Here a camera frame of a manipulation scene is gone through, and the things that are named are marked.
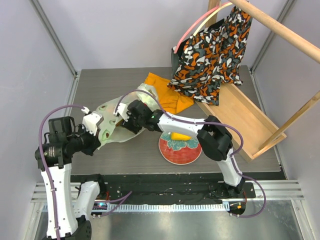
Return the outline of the orange cloth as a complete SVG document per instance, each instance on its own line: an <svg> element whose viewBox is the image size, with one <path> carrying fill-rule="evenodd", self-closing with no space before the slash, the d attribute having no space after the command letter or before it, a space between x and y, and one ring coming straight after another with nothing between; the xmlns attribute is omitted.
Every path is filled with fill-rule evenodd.
<svg viewBox="0 0 320 240"><path fill-rule="evenodd" d="M180 94L169 88L167 84L170 81L154 73L149 73L144 83L153 86L158 95L158 101L166 112L178 114L194 104L190 97Z"/></svg>

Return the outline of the patterned camouflage cloth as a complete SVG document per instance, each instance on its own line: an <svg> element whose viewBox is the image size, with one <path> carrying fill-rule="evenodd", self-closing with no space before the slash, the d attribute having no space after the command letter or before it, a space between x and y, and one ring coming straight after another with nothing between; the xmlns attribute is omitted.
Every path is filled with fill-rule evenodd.
<svg viewBox="0 0 320 240"><path fill-rule="evenodd" d="M227 17L174 46L167 86L198 102L218 106L221 84L243 83L239 68L252 20L248 13L234 6Z"/></svg>

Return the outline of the red floral plate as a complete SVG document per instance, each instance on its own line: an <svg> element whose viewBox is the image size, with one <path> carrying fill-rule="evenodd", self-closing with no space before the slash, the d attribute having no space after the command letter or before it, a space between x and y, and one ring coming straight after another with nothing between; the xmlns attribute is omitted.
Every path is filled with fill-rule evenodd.
<svg viewBox="0 0 320 240"><path fill-rule="evenodd" d="M197 138L192 137L188 141L172 140L171 132L163 132L160 135L158 148L165 160L180 166L193 163L202 153Z"/></svg>

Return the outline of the yellow fake mango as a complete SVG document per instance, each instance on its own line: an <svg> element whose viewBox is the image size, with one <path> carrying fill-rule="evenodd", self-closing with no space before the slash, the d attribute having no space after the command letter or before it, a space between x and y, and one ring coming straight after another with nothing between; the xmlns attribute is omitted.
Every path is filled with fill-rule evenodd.
<svg viewBox="0 0 320 240"><path fill-rule="evenodd" d="M170 134L170 138L173 141L189 141L190 139L192 139L191 136L180 134L180 133L176 133L176 132L172 132Z"/></svg>

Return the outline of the wooden rack frame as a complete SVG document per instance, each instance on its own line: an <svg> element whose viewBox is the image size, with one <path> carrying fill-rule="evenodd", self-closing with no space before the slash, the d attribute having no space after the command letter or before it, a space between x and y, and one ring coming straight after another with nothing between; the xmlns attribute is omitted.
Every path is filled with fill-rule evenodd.
<svg viewBox="0 0 320 240"><path fill-rule="evenodd" d="M217 14L229 5L238 6L276 35L306 54L312 60L320 61L320 49L273 19L246 0L231 0L213 11ZM207 115L219 118L225 124L236 128L242 136L233 135L235 147L241 147L240 155L248 162L256 159L286 138L284 133L319 100L320 94L312 96L289 120L277 127L240 89L233 84L221 86L218 106L198 103Z"/></svg>

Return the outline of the green avocado plastic bag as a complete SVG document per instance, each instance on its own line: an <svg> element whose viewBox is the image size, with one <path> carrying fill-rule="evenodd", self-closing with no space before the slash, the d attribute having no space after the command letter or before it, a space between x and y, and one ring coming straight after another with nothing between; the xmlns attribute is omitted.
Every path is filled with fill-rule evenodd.
<svg viewBox="0 0 320 240"><path fill-rule="evenodd" d="M99 125L99 131L97 134L100 146L98 149L102 148L104 145L109 143L123 143L129 141L139 134L141 134L145 128L138 134L134 134L124 127L120 127L117 124L120 123L122 119L121 116L114 116L114 109L118 103L123 103L129 105L134 100L140 100L146 104L152 111L158 110L160 107L156 100L159 99L156 89L148 84L142 83L137 87L138 91L134 91L126 95L123 99L117 97L113 100L107 101L101 104L95 111L102 114L104 120Z"/></svg>

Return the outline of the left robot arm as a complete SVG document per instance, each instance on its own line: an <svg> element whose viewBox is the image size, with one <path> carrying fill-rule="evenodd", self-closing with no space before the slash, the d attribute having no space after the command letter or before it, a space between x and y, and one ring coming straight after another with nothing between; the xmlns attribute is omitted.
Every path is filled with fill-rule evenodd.
<svg viewBox="0 0 320 240"><path fill-rule="evenodd" d="M99 147L98 139L75 125L73 117L59 117L48 121L49 131L42 146L35 151L35 159L45 184L48 225L47 240L90 240L91 212L95 200L107 192L100 174L85 177L77 187L76 202L72 202L71 171L74 153L93 155Z"/></svg>

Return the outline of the pink and cream hanger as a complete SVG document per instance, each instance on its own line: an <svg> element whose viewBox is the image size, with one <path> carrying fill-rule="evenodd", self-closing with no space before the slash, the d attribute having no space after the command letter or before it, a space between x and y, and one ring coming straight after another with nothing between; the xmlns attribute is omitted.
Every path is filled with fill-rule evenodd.
<svg viewBox="0 0 320 240"><path fill-rule="evenodd" d="M197 29L194 31L193 35L195 36L204 25L207 24L207 22L213 18L219 11L223 10L226 7L229 7L233 5L231 2L225 2L221 3L219 0L214 1L216 5L212 8L210 8L206 13L204 13L200 18L198 18L188 29L187 31L182 35L176 46L173 47L173 53L176 54L178 52L178 49L181 45L181 43L190 35L191 31L197 27Z"/></svg>

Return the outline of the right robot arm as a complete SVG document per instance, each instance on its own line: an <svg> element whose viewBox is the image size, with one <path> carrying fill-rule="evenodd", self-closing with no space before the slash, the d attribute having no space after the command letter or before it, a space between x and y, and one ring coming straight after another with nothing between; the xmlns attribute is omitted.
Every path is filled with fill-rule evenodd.
<svg viewBox="0 0 320 240"><path fill-rule="evenodd" d="M233 136L228 129L238 131L227 124L221 123L215 116L204 119L181 117L166 112L163 108L151 110L141 100L134 100L130 104L117 103L113 114L121 116L123 125L132 132L142 128L161 133L178 133L196 138L203 153L217 162L223 176L226 193L233 198L244 191L245 178L238 168L234 154Z"/></svg>

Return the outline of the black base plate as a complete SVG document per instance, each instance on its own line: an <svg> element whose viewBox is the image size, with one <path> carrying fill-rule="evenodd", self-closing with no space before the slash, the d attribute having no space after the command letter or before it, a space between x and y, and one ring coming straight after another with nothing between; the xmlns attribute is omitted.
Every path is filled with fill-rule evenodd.
<svg viewBox="0 0 320 240"><path fill-rule="evenodd" d="M226 199L253 199L253 184L246 181L239 194L229 193L221 173L109 174L102 176L104 199L129 195L131 205L216 204Z"/></svg>

